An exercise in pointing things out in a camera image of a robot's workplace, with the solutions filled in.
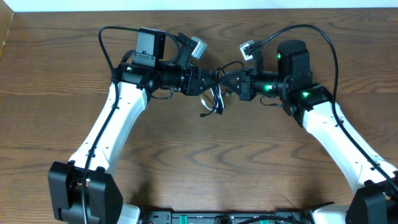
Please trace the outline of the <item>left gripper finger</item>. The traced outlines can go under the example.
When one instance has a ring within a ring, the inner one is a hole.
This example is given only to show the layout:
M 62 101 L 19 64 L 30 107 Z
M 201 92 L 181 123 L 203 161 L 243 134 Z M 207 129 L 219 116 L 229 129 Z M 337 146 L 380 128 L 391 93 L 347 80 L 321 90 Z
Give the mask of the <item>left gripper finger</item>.
M 202 92 L 207 91 L 208 89 L 215 87 L 217 84 L 218 84 L 217 79 L 205 78 L 201 85 L 201 90 L 202 90 Z
M 201 80 L 203 82 L 215 82 L 217 80 L 215 71 L 214 70 L 202 70 L 201 71 Z

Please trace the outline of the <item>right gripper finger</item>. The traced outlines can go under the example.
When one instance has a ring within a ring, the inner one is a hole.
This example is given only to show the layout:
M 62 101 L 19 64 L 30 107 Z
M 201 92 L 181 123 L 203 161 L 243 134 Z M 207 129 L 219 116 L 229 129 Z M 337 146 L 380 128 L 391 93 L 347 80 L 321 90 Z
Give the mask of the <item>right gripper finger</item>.
M 241 94 L 241 80 L 240 79 L 220 79 L 220 84 L 225 86 L 227 89 L 236 93 Z
M 236 77 L 240 77 L 241 76 L 241 70 L 233 70 L 230 72 L 226 72 L 224 75 L 222 75 L 219 78 L 219 81 L 224 81 L 230 78 L 236 78 Z

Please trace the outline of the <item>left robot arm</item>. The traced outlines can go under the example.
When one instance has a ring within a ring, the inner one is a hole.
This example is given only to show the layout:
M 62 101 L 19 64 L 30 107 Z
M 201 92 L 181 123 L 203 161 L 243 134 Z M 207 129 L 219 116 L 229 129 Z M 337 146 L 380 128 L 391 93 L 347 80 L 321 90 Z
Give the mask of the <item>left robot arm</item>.
M 65 223 L 144 223 L 140 207 L 126 203 L 114 176 L 129 133 L 156 90 L 197 96 L 215 85 L 213 73 L 190 62 L 206 49 L 184 34 L 140 28 L 137 43 L 111 66 L 108 98 L 90 133 L 69 158 L 48 173 L 54 217 Z

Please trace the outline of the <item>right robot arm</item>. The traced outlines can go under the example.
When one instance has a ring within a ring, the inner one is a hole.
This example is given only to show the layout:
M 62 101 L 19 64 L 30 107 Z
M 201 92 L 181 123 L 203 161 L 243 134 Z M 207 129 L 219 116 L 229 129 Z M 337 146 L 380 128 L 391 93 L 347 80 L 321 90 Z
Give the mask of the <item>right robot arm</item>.
M 229 72 L 220 83 L 241 100 L 257 95 L 275 97 L 284 111 L 329 153 L 353 192 L 350 205 L 320 205 L 308 211 L 311 223 L 397 223 L 397 193 L 379 173 L 394 182 L 397 168 L 383 159 L 354 129 L 331 93 L 313 81 L 310 55 L 302 40 L 286 40 L 277 48 L 277 72 L 262 68 L 255 51 L 254 66 Z

